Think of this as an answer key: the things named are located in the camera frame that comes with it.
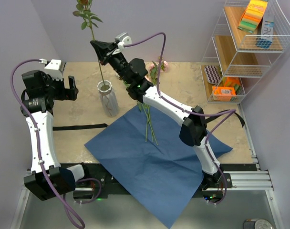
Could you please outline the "white ceramic vase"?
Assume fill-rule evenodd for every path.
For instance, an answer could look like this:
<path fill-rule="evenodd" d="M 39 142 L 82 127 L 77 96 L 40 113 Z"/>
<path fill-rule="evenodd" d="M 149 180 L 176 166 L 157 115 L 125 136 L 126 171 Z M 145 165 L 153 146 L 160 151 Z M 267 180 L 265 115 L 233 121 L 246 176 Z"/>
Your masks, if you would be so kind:
<path fill-rule="evenodd" d="M 111 82 L 108 80 L 100 81 L 97 89 L 105 114 L 108 117 L 117 116 L 119 114 L 119 106 Z"/>

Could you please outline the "pink white flower bouquet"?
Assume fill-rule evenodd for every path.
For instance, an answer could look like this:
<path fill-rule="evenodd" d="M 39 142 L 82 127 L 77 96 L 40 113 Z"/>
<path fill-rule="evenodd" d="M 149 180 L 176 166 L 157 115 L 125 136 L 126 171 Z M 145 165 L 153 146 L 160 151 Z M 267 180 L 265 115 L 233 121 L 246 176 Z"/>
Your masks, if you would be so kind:
<path fill-rule="evenodd" d="M 161 105 L 157 92 L 158 75 L 166 72 L 167 69 L 168 63 L 164 60 L 161 63 L 152 62 L 147 68 L 144 60 L 135 58 L 129 62 L 128 75 L 122 77 L 128 95 L 136 101 L 139 110 L 145 114 L 145 141 L 151 136 L 156 145 L 158 140 L 152 124 L 151 108 Z"/>

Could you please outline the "blue wrapping paper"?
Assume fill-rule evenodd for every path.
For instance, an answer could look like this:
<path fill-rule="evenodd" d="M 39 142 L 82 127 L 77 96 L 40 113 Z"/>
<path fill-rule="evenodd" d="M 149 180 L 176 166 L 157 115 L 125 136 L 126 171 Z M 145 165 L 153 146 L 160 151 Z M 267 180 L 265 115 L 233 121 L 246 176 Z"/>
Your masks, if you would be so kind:
<path fill-rule="evenodd" d="M 180 126 L 150 108 L 157 142 L 145 139 L 146 116 L 135 106 L 85 144 L 113 177 L 167 228 L 171 228 L 204 176 Z"/>

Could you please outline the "black ribbon gold lettering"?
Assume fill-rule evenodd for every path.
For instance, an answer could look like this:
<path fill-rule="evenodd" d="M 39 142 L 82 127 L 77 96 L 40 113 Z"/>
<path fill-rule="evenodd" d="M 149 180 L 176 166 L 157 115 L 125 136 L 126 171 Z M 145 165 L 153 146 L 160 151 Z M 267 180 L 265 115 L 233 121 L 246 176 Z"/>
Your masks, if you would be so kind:
<path fill-rule="evenodd" d="M 242 127 L 244 127 L 245 125 L 244 119 L 236 112 L 234 114 L 239 119 Z M 219 116 L 207 118 L 206 123 L 212 122 L 213 120 L 217 119 Z M 92 125 L 54 126 L 52 130 L 53 131 L 68 131 L 68 130 L 98 129 L 98 128 L 107 128 L 107 127 L 108 127 L 108 124 L 104 123 L 104 124 L 92 124 Z"/>

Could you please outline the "white pink rose stem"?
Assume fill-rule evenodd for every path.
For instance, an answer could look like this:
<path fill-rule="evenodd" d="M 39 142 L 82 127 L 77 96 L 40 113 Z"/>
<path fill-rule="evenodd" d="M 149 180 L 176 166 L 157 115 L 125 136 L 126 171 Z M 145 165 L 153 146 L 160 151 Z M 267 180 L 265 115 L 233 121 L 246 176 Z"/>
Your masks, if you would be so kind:
<path fill-rule="evenodd" d="M 73 16 L 82 18 L 81 29 L 85 30 L 89 28 L 91 31 L 91 41 L 95 41 L 94 28 L 98 28 L 95 21 L 103 23 L 103 21 L 97 16 L 97 14 L 91 11 L 93 4 L 92 0 L 77 0 L 76 10 L 72 13 Z"/>

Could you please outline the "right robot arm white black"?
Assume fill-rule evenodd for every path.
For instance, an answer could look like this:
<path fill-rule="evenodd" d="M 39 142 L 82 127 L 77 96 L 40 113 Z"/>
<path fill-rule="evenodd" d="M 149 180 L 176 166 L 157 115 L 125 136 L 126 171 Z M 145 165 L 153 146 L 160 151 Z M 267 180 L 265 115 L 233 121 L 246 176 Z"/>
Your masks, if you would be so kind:
<path fill-rule="evenodd" d="M 194 149 L 198 157 L 204 179 L 203 188 L 218 187 L 224 178 L 220 163 L 208 141 L 206 119 L 200 106 L 192 108 L 182 105 L 173 98 L 158 92 L 158 88 L 146 79 L 148 71 L 142 59 L 134 58 L 130 62 L 121 52 L 116 52 L 117 42 L 91 41 L 101 65 L 109 64 L 128 84 L 129 96 L 142 104 L 163 112 L 181 127 L 179 138 Z"/>

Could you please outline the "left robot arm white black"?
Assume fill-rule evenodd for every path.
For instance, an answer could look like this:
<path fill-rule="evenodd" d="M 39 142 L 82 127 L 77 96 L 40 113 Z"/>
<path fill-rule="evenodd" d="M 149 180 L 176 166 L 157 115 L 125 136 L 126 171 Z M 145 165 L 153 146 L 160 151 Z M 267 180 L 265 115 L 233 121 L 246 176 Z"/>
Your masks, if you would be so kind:
<path fill-rule="evenodd" d="M 31 174 L 24 178 L 25 187 L 38 199 L 45 201 L 55 197 L 54 189 L 60 195 L 74 191 L 76 184 L 86 187 L 91 175 L 83 165 L 68 168 L 58 162 L 53 137 L 53 106 L 56 100 L 77 99 L 78 89 L 75 78 L 69 76 L 69 88 L 64 87 L 62 79 L 54 79 L 49 74 L 32 70 L 22 74 L 28 99 L 21 97 L 21 112 L 31 134 L 32 165 Z"/>

